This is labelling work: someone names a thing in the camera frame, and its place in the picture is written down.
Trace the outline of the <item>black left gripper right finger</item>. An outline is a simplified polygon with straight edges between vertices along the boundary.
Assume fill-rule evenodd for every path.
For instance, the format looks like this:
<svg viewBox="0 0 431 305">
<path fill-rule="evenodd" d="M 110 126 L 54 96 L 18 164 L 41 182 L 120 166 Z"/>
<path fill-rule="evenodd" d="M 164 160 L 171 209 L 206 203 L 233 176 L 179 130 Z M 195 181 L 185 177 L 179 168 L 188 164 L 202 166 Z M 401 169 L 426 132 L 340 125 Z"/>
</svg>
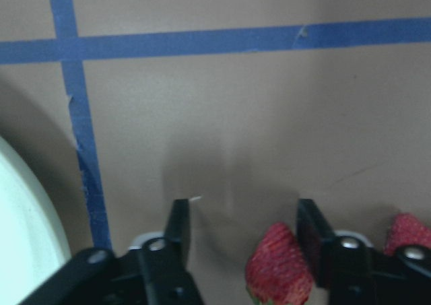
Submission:
<svg viewBox="0 0 431 305">
<path fill-rule="evenodd" d="M 312 199 L 299 199 L 296 237 L 328 304 L 429 304 L 430 249 L 406 244 L 393 255 L 356 233 L 336 233 Z"/>
</svg>

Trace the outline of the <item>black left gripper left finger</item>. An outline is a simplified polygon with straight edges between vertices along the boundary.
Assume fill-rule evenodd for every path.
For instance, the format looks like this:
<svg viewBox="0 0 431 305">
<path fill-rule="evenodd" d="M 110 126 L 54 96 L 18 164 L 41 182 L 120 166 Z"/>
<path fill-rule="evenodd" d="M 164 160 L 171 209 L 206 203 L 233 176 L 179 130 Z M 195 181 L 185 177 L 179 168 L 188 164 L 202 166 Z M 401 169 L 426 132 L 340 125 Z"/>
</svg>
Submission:
<svg viewBox="0 0 431 305">
<path fill-rule="evenodd" d="M 187 271 L 191 243 L 188 199 L 173 201 L 162 234 L 143 234 L 117 257 L 87 248 L 67 261 L 22 304 L 202 304 Z"/>
</svg>

